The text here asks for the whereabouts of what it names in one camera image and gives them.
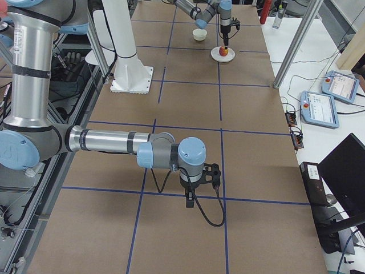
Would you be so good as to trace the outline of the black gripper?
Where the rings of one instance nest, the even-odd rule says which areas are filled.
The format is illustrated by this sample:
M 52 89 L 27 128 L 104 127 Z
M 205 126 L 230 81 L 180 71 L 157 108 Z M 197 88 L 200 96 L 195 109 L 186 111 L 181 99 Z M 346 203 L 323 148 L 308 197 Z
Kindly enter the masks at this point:
M 224 40 L 224 48 L 228 49 L 228 39 L 230 33 L 230 25 L 220 25 L 220 33 L 222 34 L 222 38 Z
M 202 184 L 202 179 L 189 183 L 188 181 L 180 178 L 180 184 L 185 188 L 186 208 L 193 208 L 196 199 L 195 189 Z

